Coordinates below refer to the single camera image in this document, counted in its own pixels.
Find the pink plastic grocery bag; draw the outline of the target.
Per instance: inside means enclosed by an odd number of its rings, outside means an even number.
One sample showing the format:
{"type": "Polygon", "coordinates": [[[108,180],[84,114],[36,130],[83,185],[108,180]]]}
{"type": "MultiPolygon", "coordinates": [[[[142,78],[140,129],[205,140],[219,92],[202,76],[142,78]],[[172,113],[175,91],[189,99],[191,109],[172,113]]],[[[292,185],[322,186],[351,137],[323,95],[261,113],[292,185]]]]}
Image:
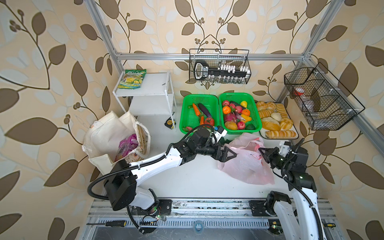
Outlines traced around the pink plastic grocery bag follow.
{"type": "Polygon", "coordinates": [[[274,175],[270,165],[262,157],[259,148],[264,147],[260,137],[243,133],[232,140],[229,147],[237,156],[225,163],[218,163],[218,169],[230,177],[252,185],[273,185],[274,175]]]}

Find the red tomato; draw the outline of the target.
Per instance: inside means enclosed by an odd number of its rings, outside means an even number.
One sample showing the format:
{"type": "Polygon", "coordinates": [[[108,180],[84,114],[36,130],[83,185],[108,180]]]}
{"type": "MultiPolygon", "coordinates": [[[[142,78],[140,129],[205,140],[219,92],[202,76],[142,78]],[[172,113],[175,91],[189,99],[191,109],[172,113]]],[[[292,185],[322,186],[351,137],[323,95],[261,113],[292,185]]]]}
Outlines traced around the red tomato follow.
{"type": "Polygon", "coordinates": [[[205,118],[204,124],[214,127],[215,126],[215,120],[213,118],[205,118]]]}

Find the green basket with vegetables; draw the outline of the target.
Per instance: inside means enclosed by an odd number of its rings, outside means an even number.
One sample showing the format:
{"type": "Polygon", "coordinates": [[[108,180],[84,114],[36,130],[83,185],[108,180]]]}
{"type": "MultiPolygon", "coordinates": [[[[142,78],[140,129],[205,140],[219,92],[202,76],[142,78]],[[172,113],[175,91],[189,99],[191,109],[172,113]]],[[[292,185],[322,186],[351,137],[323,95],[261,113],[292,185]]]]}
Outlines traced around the green basket with vegetables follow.
{"type": "Polygon", "coordinates": [[[220,124],[218,98],[214,95],[187,95],[182,105],[180,131],[186,134],[202,124],[215,127],[220,124]]]}

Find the magenta snack bag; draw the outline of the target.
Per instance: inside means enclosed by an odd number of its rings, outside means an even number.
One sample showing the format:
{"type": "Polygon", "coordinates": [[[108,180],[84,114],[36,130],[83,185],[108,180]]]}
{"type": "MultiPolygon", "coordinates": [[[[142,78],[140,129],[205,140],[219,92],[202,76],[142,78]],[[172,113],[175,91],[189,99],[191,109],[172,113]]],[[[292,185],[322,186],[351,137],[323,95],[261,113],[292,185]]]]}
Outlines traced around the magenta snack bag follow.
{"type": "Polygon", "coordinates": [[[135,150],[138,145],[139,142],[136,134],[132,134],[120,141],[119,148],[115,157],[115,162],[124,159],[131,151],[135,150]]]}

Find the yellow-green snack packet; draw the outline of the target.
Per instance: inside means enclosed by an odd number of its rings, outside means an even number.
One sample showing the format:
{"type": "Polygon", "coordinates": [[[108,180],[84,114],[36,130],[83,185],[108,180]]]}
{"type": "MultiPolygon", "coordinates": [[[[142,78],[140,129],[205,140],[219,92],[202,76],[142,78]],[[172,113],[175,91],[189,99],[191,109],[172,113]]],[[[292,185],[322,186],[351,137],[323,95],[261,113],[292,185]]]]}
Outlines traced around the yellow-green snack packet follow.
{"type": "Polygon", "coordinates": [[[118,84],[118,89],[139,89],[146,74],[147,70],[125,70],[118,84]]]}

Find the cream canvas tote bag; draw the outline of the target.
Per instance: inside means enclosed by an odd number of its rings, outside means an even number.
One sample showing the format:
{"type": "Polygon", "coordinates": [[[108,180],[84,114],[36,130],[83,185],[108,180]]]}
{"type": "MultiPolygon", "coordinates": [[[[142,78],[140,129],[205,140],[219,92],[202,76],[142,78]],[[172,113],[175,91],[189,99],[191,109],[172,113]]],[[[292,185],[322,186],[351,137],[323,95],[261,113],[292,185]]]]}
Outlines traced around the cream canvas tote bag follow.
{"type": "Polygon", "coordinates": [[[126,112],[121,117],[110,112],[95,121],[85,134],[82,150],[88,155],[90,163],[105,175],[117,163],[115,157],[120,142],[134,134],[137,136],[138,146],[119,160],[127,163],[139,162],[150,153],[151,135],[131,112],[126,112]]]}

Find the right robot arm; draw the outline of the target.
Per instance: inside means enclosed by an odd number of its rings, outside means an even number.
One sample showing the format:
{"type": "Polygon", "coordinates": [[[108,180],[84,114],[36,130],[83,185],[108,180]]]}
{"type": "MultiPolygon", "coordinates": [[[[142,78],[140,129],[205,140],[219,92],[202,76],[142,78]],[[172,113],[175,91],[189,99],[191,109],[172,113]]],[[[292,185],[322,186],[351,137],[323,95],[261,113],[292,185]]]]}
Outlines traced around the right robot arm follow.
{"type": "Polygon", "coordinates": [[[271,191],[264,203],[265,212],[279,218],[287,240],[325,240],[326,234],[318,207],[314,178],[307,170],[308,151],[301,147],[304,139],[295,145],[281,142],[279,147],[259,148],[263,159],[281,172],[293,197],[271,191]]]}

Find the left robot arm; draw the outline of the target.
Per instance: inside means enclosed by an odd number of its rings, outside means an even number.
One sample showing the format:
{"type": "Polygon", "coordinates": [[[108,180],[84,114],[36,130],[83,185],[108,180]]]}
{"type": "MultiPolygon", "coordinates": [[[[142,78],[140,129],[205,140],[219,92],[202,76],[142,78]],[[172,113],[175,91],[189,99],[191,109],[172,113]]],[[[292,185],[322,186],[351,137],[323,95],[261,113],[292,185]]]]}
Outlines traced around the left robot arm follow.
{"type": "Polygon", "coordinates": [[[237,154],[219,142],[226,133],[221,126],[200,125],[191,129],[180,141],[169,144],[162,154],[133,164],[119,161],[108,174],[90,183],[88,195],[109,201],[114,211],[127,209],[131,222],[140,233],[145,234],[145,230],[134,220],[132,209],[140,208],[145,217],[158,220],[163,208],[154,190],[141,189],[140,185],[159,173],[194,160],[197,155],[210,156],[221,163],[234,159],[237,154]]]}

